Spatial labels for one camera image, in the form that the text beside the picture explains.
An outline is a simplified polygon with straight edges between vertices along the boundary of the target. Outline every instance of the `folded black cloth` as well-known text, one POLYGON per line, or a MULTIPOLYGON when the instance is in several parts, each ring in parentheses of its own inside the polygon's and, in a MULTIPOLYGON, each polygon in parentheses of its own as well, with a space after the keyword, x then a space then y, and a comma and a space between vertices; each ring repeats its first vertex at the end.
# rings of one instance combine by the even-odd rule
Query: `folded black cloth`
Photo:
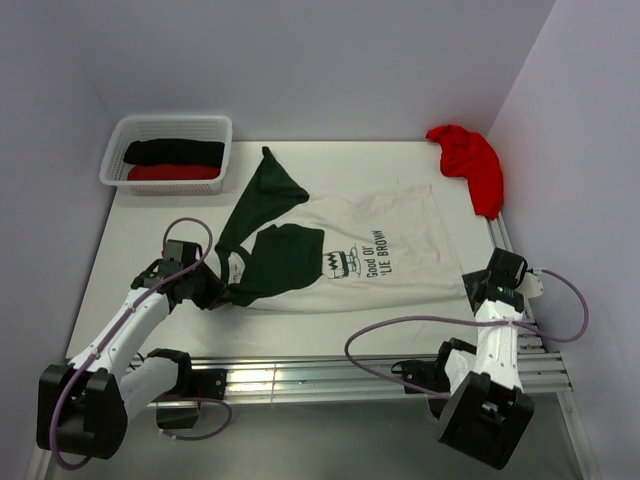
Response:
POLYGON ((224 143, 201 142, 181 138, 161 138, 133 142, 124 152, 124 162, 130 165, 201 165, 220 168, 224 143))

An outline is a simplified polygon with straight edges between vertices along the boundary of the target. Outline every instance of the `red cloth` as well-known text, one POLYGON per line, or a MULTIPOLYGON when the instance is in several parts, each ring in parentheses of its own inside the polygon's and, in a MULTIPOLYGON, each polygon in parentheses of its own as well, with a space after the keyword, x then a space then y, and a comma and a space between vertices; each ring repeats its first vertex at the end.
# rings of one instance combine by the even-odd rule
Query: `red cloth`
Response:
POLYGON ((220 175, 220 169, 202 165, 168 165, 152 167, 136 165, 131 169, 127 180, 210 180, 220 175))
POLYGON ((479 133, 457 125, 429 130, 426 138, 442 147, 442 174, 466 178, 476 215, 494 220, 502 208, 504 185, 500 161, 491 145, 479 133))

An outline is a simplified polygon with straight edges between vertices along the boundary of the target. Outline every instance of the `laundry basket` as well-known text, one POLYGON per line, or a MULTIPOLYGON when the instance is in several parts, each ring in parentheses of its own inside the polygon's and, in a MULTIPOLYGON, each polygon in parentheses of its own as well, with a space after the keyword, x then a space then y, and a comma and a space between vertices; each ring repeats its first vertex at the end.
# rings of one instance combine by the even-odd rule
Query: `laundry basket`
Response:
POLYGON ((215 195, 222 181, 231 153, 231 120, 224 115, 135 115, 116 125, 100 167, 100 181, 141 195, 215 195), (224 142, 220 175, 209 180, 129 181, 133 168, 123 162, 124 152, 133 142, 158 138, 182 138, 224 142))

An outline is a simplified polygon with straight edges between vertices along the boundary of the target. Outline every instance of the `white table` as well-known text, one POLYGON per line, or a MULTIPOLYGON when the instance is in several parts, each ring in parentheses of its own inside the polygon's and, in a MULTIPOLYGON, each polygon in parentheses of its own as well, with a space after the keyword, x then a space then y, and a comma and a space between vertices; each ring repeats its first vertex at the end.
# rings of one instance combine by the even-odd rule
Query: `white table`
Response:
MULTIPOLYGON (((465 272, 484 268, 493 251, 487 221, 473 213, 467 184, 442 176, 440 147, 427 142, 234 143, 223 193, 208 197, 116 194, 73 331, 68 355, 79 353, 122 305, 132 279, 160 256, 167 225, 179 217, 205 221, 220 232, 268 145, 291 177, 310 193, 341 195, 393 185, 430 183, 465 272)), ((181 224, 173 238, 206 244, 200 227, 181 224)), ((466 299, 335 314, 278 314, 235 306, 201 312, 178 306, 149 336, 141 352, 164 347, 192 357, 310 357, 341 355, 346 338, 371 323, 401 315, 471 319, 466 299)), ((416 322, 372 332, 354 353, 429 354, 456 336, 475 342, 473 329, 416 322)))

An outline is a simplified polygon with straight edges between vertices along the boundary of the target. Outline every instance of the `metal frame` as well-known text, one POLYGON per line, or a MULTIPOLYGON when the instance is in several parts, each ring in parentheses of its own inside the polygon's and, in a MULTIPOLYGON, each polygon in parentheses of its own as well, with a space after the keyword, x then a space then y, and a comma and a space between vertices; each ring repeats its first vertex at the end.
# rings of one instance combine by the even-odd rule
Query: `metal frame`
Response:
MULTIPOLYGON (((496 247, 513 251, 502 215, 487 222, 496 247)), ((533 317, 531 307, 527 314, 533 317)), ((370 366, 390 372, 406 358, 427 356, 364 357, 370 366)), ((363 372, 343 357, 301 357, 286 359, 193 359, 194 369, 225 368, 225 401, 231 404, 309 403, 365 401, 407 398, 401 386, 363 372)), ((594 459, 584 425, 575 406, 572 386, 560 353, 547 353, 542 340, 527 330, 519 332, 518 368, 523 387, 530 394, 556 394, 583 479, 602 477, 594 459)), ((190 402, 154 403, 150 407, 188 407, 190 402)), ((35 448, 26 479, 45 480, 51 452, 35 448)))

